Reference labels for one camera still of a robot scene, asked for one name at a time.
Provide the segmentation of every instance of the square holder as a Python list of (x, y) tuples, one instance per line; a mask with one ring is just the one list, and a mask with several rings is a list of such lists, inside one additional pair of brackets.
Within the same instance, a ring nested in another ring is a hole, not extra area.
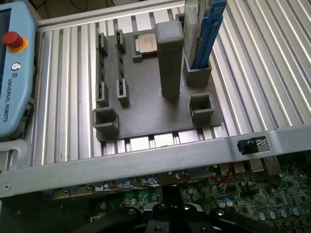
[(112, 107), (94, 109), (93, 127), (103, 140), (113, 139), (119, 134), (119, 116)]
[(96, 102), (102, 108), (109, 106), (109, 90), (105, 82), (99, 81), (97, 83)]
[(210, 73), (212, 71), (212, 67), (208, 60), (207, 68), (204, 69), (190, 69), (187, 56), (183, 55), (184, 66), (183, 73), (186, 80), (186, 85), (191, 88), (200, 88), (202, 86), (206, 86), (208, 83), (208, 79)]
[(117, 99), (123, 108), (130, 105), (129, 89), (125, 79), (117, 80)]
[(214, 98), (209, 92), (192, 95), (189, 107), (193, 124), (207, 125), (215, 110)]

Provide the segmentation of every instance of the metal frame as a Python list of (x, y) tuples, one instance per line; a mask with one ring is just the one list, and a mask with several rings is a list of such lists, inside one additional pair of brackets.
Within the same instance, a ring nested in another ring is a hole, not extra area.
[[(311, 150), (310, 132), (311, 124), (264, 133), (9, 170), (1, 174), (0, 197)], [(239, 152), (237, 147), (239, 140), (261, 136), (267, 138), (270, 151), (249, 155), (242, 155)]]
[[(38, 22), (34, 114), (23, 137), (30, 167), (16, 169), (19, 156), (2, 152), (0, 197), (311, 150), (308, 0), (228, 1), (210, 56), (222, 125), (96, 140), (97, 33), (147, 30), (182, 12), (182, 1), (150, 0)], [(257, 136), (271, 150), (241, 155), (237, 141)]]

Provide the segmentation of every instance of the cable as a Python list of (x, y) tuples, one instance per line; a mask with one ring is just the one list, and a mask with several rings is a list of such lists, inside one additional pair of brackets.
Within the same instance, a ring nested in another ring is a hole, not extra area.
[(70, 2), (71, 2), (71, 4), (72, 4), (75, 8), (77, 8), (77, 9), (80, 10), (81, 12), (86, 12), (86, 11), (87, 11), (88, 0), (86, 0), (86, 9), (85, 9), (85, 11), (82, 10), (80, 7), (78, 7), (72, 0), (70, 0)]
[(231, 172), (232, 172), (232, 169), (233, 169), (233, 163), (230, 163), (229, 165), (229, 170), (225, 176), (225, 178), (223, 179), (220, 179), (220, 178), (217, 178), (215, 176), (212, 176), (211, 179), (216, 181), (218, 185), (221, 185), (221, 184), (226, 184), (228, 186), (232, 186), (229, 182), (227, 182), (227, 180), (229, 179), (230, 175), (231, 175)]
[(48, 0), (44, 0), (44, 9), (45, 9), (45, 11), (47, 12), (48, 18), (50, 18), (50, 14), (49, 14), (49, 12), (48, 12), (48, 7), (47, 7), (47, 2), (48, 2)]
[(28, 1), (34, 7), (35, 10), (39, 9), (41, 6), (44, 5), (44, 1), (40, 5), (38, 5), (38, 6), (35, 6), (35, 4), (34, 4), (34, 2), (32, 0), (28, 0)]

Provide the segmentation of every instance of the green circuit board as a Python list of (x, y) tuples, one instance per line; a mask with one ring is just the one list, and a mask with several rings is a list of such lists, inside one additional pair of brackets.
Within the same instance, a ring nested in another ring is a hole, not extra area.
[(160, 187), (111, 194), (97, 200), (96, 213), (99, 216), (106, 216), (126, 206), (133, 206), (143, 211), (148, 203), (161, 202), (161, 199)]
[[(300, 232), (302, 228), (311, 227), (311, 163), (305, 155), (286, 155), (278, 160), (281, 175), (269, 176), (267, 171), (232, 171), (225, 183), (216, 181), (224, 177), (218, 166), (213, 179), (180, 185), (183, 201), (199, 204), (206, 213), (216, 207), (234, 208), (275, 228)], [(161, 202), (160, 187), (97, 199), (96, 213), (105, 216), (125, 206), (142, 211), (152, 202)]]
[(263, 172), (232, 172), (230, 185), (207, 179), (181, 186), (183, 200), (199, 204), (208, 213), (216, 207), (236, 212), (279, 229), (299, 229), (310, 225), (310, 164), (290, 157), (281, 165), (281, 176)]

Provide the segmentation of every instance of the electronic component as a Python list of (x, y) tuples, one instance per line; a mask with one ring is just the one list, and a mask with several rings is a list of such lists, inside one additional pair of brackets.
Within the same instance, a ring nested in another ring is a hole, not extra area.
[(281, 197), (276, 197), (276, 204), (282, 204), (283, 199)]
[(277, 213), (278, 213), (278, 215), (280, 215), (282, 217), (288, 217), (289, 216), (289, 213), (287, 210), (279, 209)]
[(0, 140), (18, 136), (30, 109), (35, 58), (35, 21), (27, 5), (0, 5)]
[(263, 161), (270, 176), (282, 173), (280, 163), (276, 156), (264, 158)]
[(135, 36), (135, 48), (137, 55), (156, 53), (156, 34), (148, 33)]
[(225, 204), (226, 204), (228, 207), (232, 207), (232, 206), (233, 206), (233, 201), (230, 200), (230, 199), (226, 199), (226, 200), (225, 200)]
[(295, 208), (295, 207), (290, 208), (290, 212), (291, 212), (292, 215), (295, 215), (295, 216), (300, 216), (301, 215), (301, 211), (298, 208)]
[(258, 216), (258, 218), (261, 220), (261, 221), (265, 221), (265, 220), (267, 220), (267, 215), (265, 214), (265, 213), (262, 213), (262, 212), (259, 212), (258, 214), (257, 214), (257, 216)]
[(90, 218), (90, 222), (94, 222), (94, 221), (97, 221), (98, 219), (104, 217), (104, 215), (96, 215), (94, 217), (91, 217)]
[(225, 176), (227, 174), (227, 172), (229, 171), (229, 163), (225, 163), (225, 164), (219, 164), (220, 167), (220, 172), (223, 176)]
[(220, 207), (220, 208), (224, 208), (225, 207), (225, 202), (223, 200), (218, 200), (217, 201), (217, 205)]
[(291, 181), (288, 181), (288, 182), (286, 182), (286, 184), (287, 184), (287, 186), (290, 188), (290, 187), (293, 187), (293, 182), (291, 182)]
[(255, 195), (257, 193), (259, 193), (258, 189), (245, 190), (245, 191), (240, 192), (240, 197), (241, 198), (248, 198), (248, 197), (252, 197), (253, 195)]
[(242, 161), (233, 163), (235, 173), (245, 172), (244, 164)]
[(241, 207), (241, 211), (242, 211), (243, 214), (248, 213), (248, 210), (247, 210), (247, 207), (246, 207), (246, 206), (242, 206), (242, 207)]
[(253, 172), (264, 171), (261, 159), (252, 159), (249, 163)]
[(276, 213), (274, 211), (268, 211), (267, 216), (271, 219), (276, 219)]

